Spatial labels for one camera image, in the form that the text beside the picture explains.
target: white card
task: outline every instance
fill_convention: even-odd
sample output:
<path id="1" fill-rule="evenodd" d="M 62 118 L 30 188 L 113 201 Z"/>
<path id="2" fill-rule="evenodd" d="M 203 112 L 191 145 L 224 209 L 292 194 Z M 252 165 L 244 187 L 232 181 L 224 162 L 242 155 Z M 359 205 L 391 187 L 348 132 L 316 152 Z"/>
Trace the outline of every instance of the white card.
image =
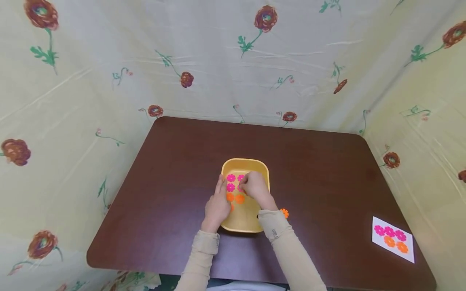
<path id="1" fill-rule="evenodd" d="M 372 218 L 372 242 L 414 263 L 412 234 L 377 217 Z"/>

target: left hand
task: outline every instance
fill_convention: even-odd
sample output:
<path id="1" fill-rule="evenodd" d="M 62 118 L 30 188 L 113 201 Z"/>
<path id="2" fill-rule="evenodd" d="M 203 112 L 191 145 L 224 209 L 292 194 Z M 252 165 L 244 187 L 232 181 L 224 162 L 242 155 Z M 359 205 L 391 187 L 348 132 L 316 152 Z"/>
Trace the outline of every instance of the left hand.
<path id="1" fill-rule="evenodd" d="M 220 224 L 230 214 L 231 204 L 226 200 L 226 180 L 219 176 L 215 193 L 210 196 L 206 204 L 206 217 L 201 224 L 204 232 L 216 233 Z"/>

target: table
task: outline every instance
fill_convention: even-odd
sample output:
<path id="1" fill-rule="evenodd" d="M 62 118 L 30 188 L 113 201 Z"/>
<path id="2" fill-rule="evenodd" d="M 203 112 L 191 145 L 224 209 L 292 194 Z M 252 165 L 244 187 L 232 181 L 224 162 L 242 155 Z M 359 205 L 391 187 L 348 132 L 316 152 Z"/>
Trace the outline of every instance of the table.
<path id="1" fill-rule="evenodd" d="M 267 165 L 271 193 L 327 286 L 435 290 L 416 242 L 412 264 L 371 241 L 372 216 L 411 230 L 362 137 L 174 117 L 152 126 L 88 264 L 181 274 L 221 167 L 234 157 Z M 263 233 L 219 233 L 212 277 L 286 282 Z"/>

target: plastic tray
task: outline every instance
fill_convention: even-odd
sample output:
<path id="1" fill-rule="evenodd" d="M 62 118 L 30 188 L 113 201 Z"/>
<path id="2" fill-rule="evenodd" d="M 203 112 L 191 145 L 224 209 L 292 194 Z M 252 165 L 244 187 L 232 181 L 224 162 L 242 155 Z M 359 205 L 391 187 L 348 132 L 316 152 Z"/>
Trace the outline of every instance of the plastic tray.
<path id="1" fill-rule="evenodd" d="M 263 231 L 257 215 L 260 211 L 259 204 L 239 191 L 238 184 L 241 178 L 251 172 L 257 171 L 264 176 L 267 187 L 270 190 L 270 182 L 267 166 L 258 160 L 234 158 L 226 161 L 222 167 L 222 175 L 227 179 L 226 197 L 232 204 L 230 215 L 221 224 L 229 231 L 256 233 Z"/>

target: beige sleeve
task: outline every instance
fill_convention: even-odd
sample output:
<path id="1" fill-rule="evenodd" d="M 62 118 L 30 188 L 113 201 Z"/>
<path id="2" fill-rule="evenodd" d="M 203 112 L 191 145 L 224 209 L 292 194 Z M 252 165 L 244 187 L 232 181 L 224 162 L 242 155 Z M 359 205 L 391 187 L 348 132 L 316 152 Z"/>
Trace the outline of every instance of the beige sleeve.
<path id="1" fill-rule="evenodd" d="M 327 291 L 319 272 L 291 225 L 279 211 L 259 211 L 259 222 L 272 243 L 281 270 L 293 291 Z"/>
<path id="2" fill-rule="evenodd" d="M 220 235 L 198 231 L 191 255 L 175 291 L 205 291 L 210 279 L 213 256 L 219 250 Z"/>

